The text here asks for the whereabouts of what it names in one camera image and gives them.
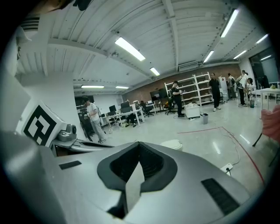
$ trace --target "gray trash bin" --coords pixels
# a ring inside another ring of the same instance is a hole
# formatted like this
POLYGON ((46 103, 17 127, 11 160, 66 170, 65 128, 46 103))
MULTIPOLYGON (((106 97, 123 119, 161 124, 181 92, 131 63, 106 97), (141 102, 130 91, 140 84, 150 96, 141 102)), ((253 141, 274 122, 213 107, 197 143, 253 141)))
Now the gray trash bin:
POLYGON ((203 124, 207 124, 208 123, 208 114, 202 114, 201 116, 203 117, 203 124))

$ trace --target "black rectangular slot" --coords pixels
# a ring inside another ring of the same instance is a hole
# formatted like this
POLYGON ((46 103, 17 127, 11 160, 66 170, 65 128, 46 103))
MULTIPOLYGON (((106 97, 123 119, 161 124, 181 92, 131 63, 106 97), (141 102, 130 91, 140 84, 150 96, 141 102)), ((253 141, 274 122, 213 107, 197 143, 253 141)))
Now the black rectangular slot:
POLYGON ((201 182, 224 215, 229 214, 239 207, 239 204, 223 189, 213 178, 201 182))
POLYGON ((68 168, 71 168, 74 166, 78 166, 80 164, 81 164, 81 162, 77 160, 77 161, 73 161, 73 162, 69 162, 69 163, 63 163, 63 164, 60 164, 59 166, 62 170, 65 170, 65 169, 68 169, 68 168))

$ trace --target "black shirt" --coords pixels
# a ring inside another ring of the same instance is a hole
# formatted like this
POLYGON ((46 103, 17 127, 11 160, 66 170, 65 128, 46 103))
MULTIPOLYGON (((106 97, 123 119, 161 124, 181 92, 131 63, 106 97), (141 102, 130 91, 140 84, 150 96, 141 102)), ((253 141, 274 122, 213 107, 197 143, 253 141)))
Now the black shirt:
MULTIPOLYGON (((178 93, 178 92, 179 92, 179 89, 177 89, 176 87, 172 87, 172 89, 171 89, 172 95, 173 95, 174 92, 178 93)), ((181 97, 180 95, 181 95, 181 94, 177 94, 177 95, 173 95, 173 96, 174 96, 174 97, 181 97)))
POLYGON ((212 87, 212 93, 219 93, 219 81, 217 79, 211 79, 209 81, 209 86, 212 87))

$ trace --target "ceiling vent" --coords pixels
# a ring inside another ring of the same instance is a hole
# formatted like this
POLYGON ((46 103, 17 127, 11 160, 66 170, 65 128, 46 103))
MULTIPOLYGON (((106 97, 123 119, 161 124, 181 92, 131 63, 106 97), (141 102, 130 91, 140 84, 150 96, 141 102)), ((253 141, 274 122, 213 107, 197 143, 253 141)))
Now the ceiling vent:
POLYGON ((22 22, 21 27, 23 28, 26 36, 31 37, 38 32, 40 15, 27 16, 22 22))
POLYGON ((187 71, 187 70, 190 70, 190 69, 194 69, 196 67, 198 67, 198 62, 197 61, 186 62, 186 63, 180 64, 178 66, 178 72, 187 71))

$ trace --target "light-colored trousers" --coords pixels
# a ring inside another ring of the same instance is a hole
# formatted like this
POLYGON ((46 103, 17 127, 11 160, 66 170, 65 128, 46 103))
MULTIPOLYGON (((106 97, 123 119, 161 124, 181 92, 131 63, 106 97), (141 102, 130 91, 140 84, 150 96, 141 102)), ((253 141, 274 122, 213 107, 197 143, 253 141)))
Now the light-colored trousers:
POLYGON ((104 137, 104 132, 100 126, 100 118, 96 121, 91 121, 91 126, 94 132, 97 134, 99 141, 104 140, 105 137, 104 137))

